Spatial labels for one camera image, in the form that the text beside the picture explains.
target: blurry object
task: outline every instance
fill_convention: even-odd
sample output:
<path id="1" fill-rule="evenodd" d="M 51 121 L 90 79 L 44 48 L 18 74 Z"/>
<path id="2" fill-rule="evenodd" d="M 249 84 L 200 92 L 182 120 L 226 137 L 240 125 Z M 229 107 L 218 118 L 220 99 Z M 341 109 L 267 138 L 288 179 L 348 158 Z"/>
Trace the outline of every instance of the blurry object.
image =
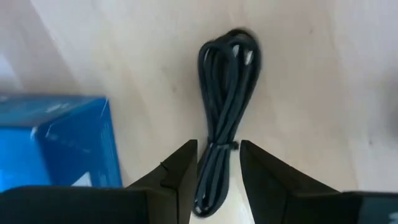
<path id="1" fill-rule="evenodd" d="M 190 140 L 126 189 L 20 187 L 0 194 L 0 223 L 188 224 L 197 183 Z"/>
<path id="2" fill-rule="evenodd" d="M 390 223 L 398 212 L 398 194 L 339 192 L 250 141 L 242 141 L 240 157 L 243 183 L 256 223 Z"/>
<path id="3" fill-rule="evenodd" d="M 122 187 L 106 98 L 0 95 L 0 192 Z"/>

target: black cable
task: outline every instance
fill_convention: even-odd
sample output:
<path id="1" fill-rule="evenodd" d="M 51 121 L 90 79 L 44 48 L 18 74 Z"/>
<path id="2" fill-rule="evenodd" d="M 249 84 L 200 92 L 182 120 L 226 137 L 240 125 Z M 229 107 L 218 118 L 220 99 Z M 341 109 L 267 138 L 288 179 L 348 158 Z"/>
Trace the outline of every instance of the black cable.
<path id="1" fill-rule="evenodd" d="M 200 161 L 193 212 L 209 217 L 224 203 L 229 189 L 229 157 L 261 69 L 256 40 L 234 29 L 203 45 L 198 72 L 208 125 L 208 145 Z"/>

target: blue box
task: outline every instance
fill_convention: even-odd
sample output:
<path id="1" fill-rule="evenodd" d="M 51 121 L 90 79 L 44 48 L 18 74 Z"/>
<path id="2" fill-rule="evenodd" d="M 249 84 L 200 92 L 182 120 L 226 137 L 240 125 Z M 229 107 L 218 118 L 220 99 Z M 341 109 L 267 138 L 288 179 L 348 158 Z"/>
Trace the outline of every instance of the blue box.
<path id="1" fill-rule="evenodd" d="M 106 98 L 0 95 L 0 192 L 23 185 L 122 187 Z"/>

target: wooden table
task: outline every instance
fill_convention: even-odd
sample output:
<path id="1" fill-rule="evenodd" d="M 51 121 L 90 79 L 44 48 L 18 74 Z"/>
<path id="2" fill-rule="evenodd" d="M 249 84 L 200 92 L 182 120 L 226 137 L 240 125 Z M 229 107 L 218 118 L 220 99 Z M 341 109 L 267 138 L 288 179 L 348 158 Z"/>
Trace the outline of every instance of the wooden table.
<path id="1" fill-rule="evenodd" d="M 203 150 L 198 50 L 247 27 L 264 60 L 237 138 L 338 190 L 398 191 L 397 15 L 391 0 L 1 0 L 0 90 L 107 95 L 128 185 L 188 139 Z M 231 160 L 226 204 L 192 222 L 252 222 Z"/>

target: black plastic part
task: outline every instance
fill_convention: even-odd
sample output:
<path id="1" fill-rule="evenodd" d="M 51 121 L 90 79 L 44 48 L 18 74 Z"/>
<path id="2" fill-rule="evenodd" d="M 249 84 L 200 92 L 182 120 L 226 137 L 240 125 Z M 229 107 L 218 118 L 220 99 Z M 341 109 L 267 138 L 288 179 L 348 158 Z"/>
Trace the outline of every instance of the black plastic part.
<path id="1" fill-rule="evenodd" d="M 0 223 L 187 224 L 197 183 L 190 140 L 126 189 L 21 187 L 0 194 Z"/>
<path id="2" fill-rule="evenodd" d="M 398 212 L 398 194 L 338 192 L 246 140 L 240 160 L 257 224 L 378 224 Z"/>

